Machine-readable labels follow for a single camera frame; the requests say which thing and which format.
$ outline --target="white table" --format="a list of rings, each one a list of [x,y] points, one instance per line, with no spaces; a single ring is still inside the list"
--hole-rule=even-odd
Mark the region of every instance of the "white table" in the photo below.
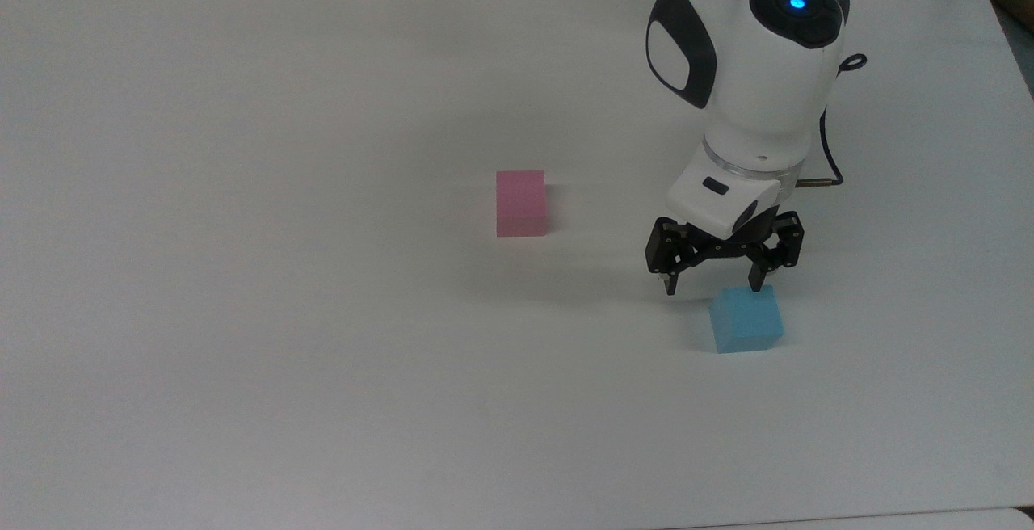
[[[744,354],[706,306],[746,261],[644,269],[702,126],[652,1],[0,0],[4,528],[1034,502],[1034,106],[987,0],[852,0],[847,183],[787,204]],[[545,239],[493,236],[517,168]]]
[[[1034,521],[1020,510],[998,508],[749,524],[722,528],[723,530],[1031,530],[1034,528]]]

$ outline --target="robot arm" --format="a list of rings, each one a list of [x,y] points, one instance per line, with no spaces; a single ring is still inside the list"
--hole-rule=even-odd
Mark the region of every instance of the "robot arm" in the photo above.
[[[848,7],[848,0],[657,0],[646,36],[650,69],[707,113],[703,138],[668,191],[669,209],[687,224],[660,218],[646,250],[669,294],[681,270],[709,257],[750,257],[755,291],[766,273],[796,264],[803,228],[796,213],[777,213],[818,131]],[[774,249],[764,246],[772,235],[781,240]]]

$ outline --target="pink cube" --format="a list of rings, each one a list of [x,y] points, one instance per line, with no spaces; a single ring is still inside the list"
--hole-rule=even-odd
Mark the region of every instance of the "pink cube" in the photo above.
[[[541,237],[547,227],[546,173],[495,173],[495,237]]]

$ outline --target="foam block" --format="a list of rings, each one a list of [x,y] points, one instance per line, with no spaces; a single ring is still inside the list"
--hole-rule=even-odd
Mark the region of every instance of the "foam block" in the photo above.
[[[548,227],[546,173],[495,173],[495,237],[541,237]]]
[[[757,293],[750,287],[727,287],[709,310],[720,353],[768,350],[783,336],[783,317],[771,286]]]

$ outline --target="blue cube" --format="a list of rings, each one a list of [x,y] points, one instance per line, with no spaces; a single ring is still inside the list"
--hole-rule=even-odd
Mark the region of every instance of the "blue cube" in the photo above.
[[[783,319],[771,286],[761,287],[761,291],[727,287],[709,310],[720,353],[768,350],[783,336]]]

